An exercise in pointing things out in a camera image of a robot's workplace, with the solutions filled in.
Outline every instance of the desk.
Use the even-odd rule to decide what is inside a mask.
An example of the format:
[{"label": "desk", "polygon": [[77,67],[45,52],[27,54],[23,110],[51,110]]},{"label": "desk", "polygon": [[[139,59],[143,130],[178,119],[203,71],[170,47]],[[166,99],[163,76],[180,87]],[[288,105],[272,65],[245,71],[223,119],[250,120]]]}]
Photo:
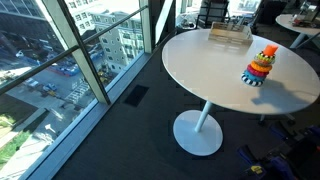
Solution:
[{"label": "desk", "polygon": [[172,78],[207,101],[202,112],[183,112],[174,122],[175,138],[186,151],[205,156],[221,146],[222,130],[208,115],[212,103],[245,113],[277,115],[306,108],[319,96],[317,74],[289,49],[277,44],[273,69],[261,87],[252,87],[241,80],[241,74],[255,54],[276,43],[254,36],[251,46],[241,46],[208,40],[208,35],[208,29],[179,34],[162,51]]},{"label": "desk", "polygon": [[291,24],[292,17],[293,17],[292,14],[281,14],[276,18],[276,22],[279,25],[287,29],[290,29],[292,31],[300,33],[299,36],[296,38],[296,40],[292,43],[290,48],[296,48],[306,35],[314,36],[320,33],[319,28],[306,28],[306,27],[292,26]]}]

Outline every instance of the table base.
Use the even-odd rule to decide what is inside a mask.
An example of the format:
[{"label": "table base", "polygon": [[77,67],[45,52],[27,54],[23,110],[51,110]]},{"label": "table base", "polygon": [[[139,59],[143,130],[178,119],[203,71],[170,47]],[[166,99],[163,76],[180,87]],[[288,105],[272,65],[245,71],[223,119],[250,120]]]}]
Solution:
[{"label": "table base", "polygon": [[173,133],[178,144],[191,154],[207,156],[216,152],[222,144],[222,130],[218,122],[210,115],[199,132],[195,127],[201,111],[189,110],[181,113],[174,122]]}]

